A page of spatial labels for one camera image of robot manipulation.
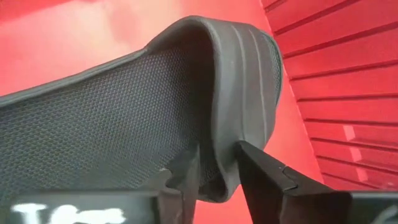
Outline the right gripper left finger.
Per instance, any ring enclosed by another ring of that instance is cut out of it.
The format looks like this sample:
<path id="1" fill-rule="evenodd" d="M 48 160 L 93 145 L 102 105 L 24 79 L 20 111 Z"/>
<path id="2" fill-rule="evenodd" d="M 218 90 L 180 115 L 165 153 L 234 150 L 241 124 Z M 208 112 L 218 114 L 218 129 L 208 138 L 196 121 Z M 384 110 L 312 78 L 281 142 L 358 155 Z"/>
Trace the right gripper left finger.
<path id="1" fill-rule="evenodd" d="M 200 185 L 200 148 L 190 147 L 165 167 L 156 224 L 193 224 Z"/>

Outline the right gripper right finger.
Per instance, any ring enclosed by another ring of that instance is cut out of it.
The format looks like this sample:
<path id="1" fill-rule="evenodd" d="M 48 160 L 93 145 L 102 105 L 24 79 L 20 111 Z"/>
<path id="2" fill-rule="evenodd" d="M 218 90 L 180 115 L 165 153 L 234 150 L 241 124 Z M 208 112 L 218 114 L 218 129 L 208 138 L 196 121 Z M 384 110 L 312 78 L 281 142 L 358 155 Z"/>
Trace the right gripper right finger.
<path id="1" fill-rule="evenodd" d="M 333 190 L 246 141 L 235 150 L 253 224 L 347 224 L 349 192 Z"/>

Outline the black rubber slide sandal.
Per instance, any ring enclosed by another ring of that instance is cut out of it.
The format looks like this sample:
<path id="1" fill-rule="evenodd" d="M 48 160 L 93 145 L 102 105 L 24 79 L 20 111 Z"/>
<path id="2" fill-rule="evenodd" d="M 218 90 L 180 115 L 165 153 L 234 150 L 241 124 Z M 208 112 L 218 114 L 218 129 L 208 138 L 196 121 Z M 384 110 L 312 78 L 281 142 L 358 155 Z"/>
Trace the black rubber slide sandal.
<path id="1" fill-rule="evenodd" d="M 133 189 L 200 150 L 199 195 L 239 185 L 233 145 L 263 148 L 282 81 L 275 40 L 239 22 L 185 17 L 143 49 L 0 97 L 0 206 L 34 190 Z"/>

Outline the red plastic bin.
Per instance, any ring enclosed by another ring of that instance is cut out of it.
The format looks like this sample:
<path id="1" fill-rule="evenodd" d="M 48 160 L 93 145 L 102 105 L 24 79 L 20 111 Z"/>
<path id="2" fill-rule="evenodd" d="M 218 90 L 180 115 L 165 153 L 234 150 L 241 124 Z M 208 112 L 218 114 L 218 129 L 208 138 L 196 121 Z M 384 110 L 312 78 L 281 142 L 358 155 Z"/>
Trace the red plastic bin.
<path id="1" fill-rule="evenodd" d="M 0 0 L 0 96 L 137 51 L 190 15 L 277 41 L 266 152 L 337 190 L 398 190 L 398 0 Z"/>

